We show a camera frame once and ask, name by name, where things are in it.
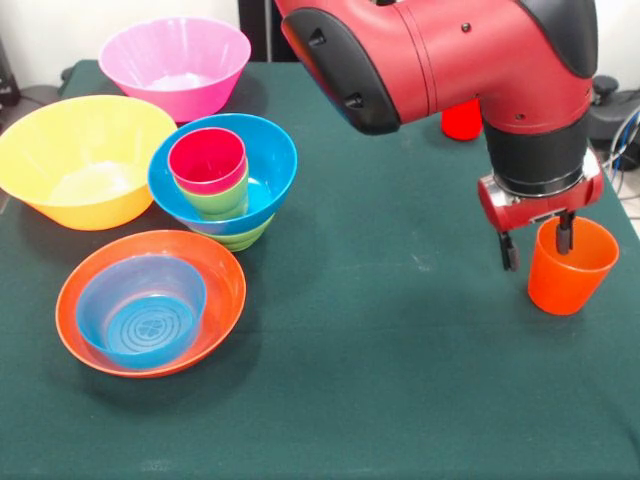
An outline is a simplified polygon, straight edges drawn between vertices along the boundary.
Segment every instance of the blue bowl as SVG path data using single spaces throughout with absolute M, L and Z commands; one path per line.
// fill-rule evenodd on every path
M 114 263 L 82 291 L 76 322 L 84 340 L 117 365 L 159 367 L 194 342 L 206 303 L 200 273 L 166 255 Z
M 207 127 L 226 128 L 238 134 L 249 159 L 249 208 L 247 213 L 221 221 L 208 221 L 178 189 L 169 171 L 169 150 L 184 135 Z M 298 154 L 291 137 L 275 123 L 254 115 L 227 113 L 184 125 L 153 156 L 149 188 L 166 212 L 190 229 L 207 235 L 236 235 L 259 227 L 282 205 L 298 169 Z

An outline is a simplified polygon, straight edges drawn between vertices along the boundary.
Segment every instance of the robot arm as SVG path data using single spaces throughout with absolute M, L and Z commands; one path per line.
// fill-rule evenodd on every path
M 505 268 L 518 263 L 509 231 L 549 215 L 561 215 L 558 249 L 568 252 L 575 211 L 603 189 L 587 151 L 593 0 L 276 3 L 302 63 L 363 133 L 478 97 L 493 167 L 478 192 Z

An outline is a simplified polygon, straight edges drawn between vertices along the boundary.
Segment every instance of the orange cup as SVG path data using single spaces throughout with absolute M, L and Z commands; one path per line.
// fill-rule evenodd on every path
M 576 217 L 573 249 L 556 250 L 557 217 L 540 226 L 529 275 L 529 297 L 552 315 L 577 313 L 618 261 L 618 242 L 604 227 Z

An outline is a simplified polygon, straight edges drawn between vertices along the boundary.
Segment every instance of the green cup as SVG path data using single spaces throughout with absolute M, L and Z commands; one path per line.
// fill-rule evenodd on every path
M 213 238 L 231 252 L 240 252 L 249 248 L 262 236 L 264 231 L 271 223 L 271 220 L 273 220 L 273 215 L 271 215 L 271 217 L 269 217 L 266 222 L 254 228 L 253 230 L 249 230 L 248 232 L 244 233 L 238 233 L 236 235 L 207 235 L 206 233 L 198 232 L 197 230 L 194 231 L 209 238 Z
M 228 190 L 215 195 L 191 193 L 176 183 L 187 201 L 194 206 L 205 220 L 220 221 L 235 218 L 247 213 L 249 208 L 249 167 L 238 183 Z

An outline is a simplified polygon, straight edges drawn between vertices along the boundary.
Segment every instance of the red cup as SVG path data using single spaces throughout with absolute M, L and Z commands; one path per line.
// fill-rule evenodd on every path
M 442 131 L 454 140 L 469 141 L 482 133 L 480 101 L 476 98 L 442 112 Z
M 246 169 L 244 142 L 224 128 L 189 132 L 169 151 L 169 170 L 174 179 L 197 195 L 217 195 L 233 188 Z
M 567 255 L 556 250 L 558 218 L 538 230 L 529 274 L 529 297 L 552 315 L 577 313 L 598 289 L 618 261 L 616 239 L 604 227 L 577 217 L 573 225 L 573 249 Z

